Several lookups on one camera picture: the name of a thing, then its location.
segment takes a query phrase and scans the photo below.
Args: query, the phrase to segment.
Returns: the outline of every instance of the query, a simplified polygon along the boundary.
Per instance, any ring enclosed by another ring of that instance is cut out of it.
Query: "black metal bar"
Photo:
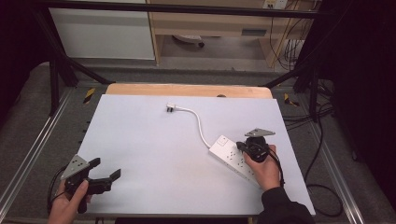
[[[34,11],[33,9],[31,9],[31,13],[34,16],[37,24],[41,28],[44,37],[47,38],[51,54],[57,63],[56,66],[60,68],[58,71],[62,79],[64,80],[64,84],[66,86],[76,86],[78,84],[78,79],[76,78],[76,75],[74,74],[71,67],[65,64],[63,56],[61,54],[61,52],[63,52],[63,49],[60,47],[58,41],[53,36],[53,32],[48,27],[48,24],[46,23],[42,12],[40,10]]]
[[[287,74],[278,77],[264,85],[260,85],[259,87],[266,87],[268,89],[272,89],[273,87],[279,85],[280,83],[288,80],[291,77],[297,77],[299,76],[304,70],[305,70],[306,66],[299,66],[296,67],[294,70],[289,71]]]
[[[312,77],[311,77],[311,90],[309,96],[309,115],[311,116],[314,122],[318,121],[317,114],[317,99],[318,99],[318,66],[314,68]]]
[[[84,65],[82,65],[80,63],[77,63],[73,59],[69,58],[65,53],[62,53],[62,55],[64,56],[64,59],[70,65],[72,65],[74,68],[76,68],[80,72],[84,73],[85,75],[95,79],[96,81],[100,82],[101,84],[112,84],[112,83],[115,83],[115,81],[110,81],[110,80],[105,79],[104,77],[101,77],[101,76],[97,75],[96,73],[94,73],[90,69],[86,68]]]
[[[54,7],[54,8],[194,13],[194,14],[235,15],[235,16],[274,17],[274,18],[320,19],[320,18],[329,18],[335,15],[335,13],[333,12],[324,12],[324,11],[294,11],[294,10],[278,10],[278,9],[247,8],[247,7],[205,7],[205,6],[59,1],[59,0],[35,0],[34,3],[42,7]]]

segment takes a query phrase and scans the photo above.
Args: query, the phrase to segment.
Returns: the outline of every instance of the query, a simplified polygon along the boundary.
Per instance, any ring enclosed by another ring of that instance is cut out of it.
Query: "white cable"
[[[201,135],[201,139],[202,141],[204,141],[205,145],[207,146],[207,148],[211,148],[211,146],[206,142],[206,140],[204,139],[204,135],[202,134],[202,127],[201,127],[201,120],[199,119],[199,116],[197,113],[195,113],[195,111],[188,109],[188,108],[183,108],[180,106],[176,106],[174,104],[167,104],[166,107],[168,108],[168,112],[173,112],[174,110],[180,110],[180,111],[187,111],[192,113],[193,115],[195,115],[195,117],[198,120],[198,130],[199,130],[199,134]]]

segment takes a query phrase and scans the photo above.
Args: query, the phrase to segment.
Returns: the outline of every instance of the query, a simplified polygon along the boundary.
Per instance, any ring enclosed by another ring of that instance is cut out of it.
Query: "hand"
[[[272,149],[270,153],[274,155],[276,153],[276,146],[269,145],[269,148]],[[247,165],[250,166],[251,170],[254,172],[257,182],[264,191],[280,187],[279,169],[271,156],[267,156],[265,161],[260,163],[253,161],[245,152],[244,158]]]
[[[64,180],[58,188],[58,193],[63,193],[58,198],[53,201],[52,209],[49,214],[49,224],[69,224],[72,223],[76,217],[79,202],[84,198],[88,189],[88,181],[84,180],[77,188],[72,199],[69,200],[67,193],[65,191]]]

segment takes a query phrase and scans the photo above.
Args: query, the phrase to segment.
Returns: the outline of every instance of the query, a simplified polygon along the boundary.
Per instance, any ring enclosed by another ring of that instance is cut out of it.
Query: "power outlet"
[[[285,9],[288,0],[265,0],[262,8]]]
[[[236,147],[236,143],[225,136],[220,136],[209,152],[231,170],[245,178],[250,183],[260,187],[256,181],[253,171],[245,163],[242,151]]]
[[[265,0],[264,5],[262,5],[262,8],[273,9],[275,8],[275,5],[276,5],[276,0]]]
[[[275,9],[285,9],[288,0],[276,0]]]

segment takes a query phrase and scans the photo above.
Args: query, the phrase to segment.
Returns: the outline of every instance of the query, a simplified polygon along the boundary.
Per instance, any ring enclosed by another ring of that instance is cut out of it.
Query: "black sleeve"
[[[258,224],[315,223],[308,209],[292,202],[283,188],[269,189],[262,195],[264,211]]]

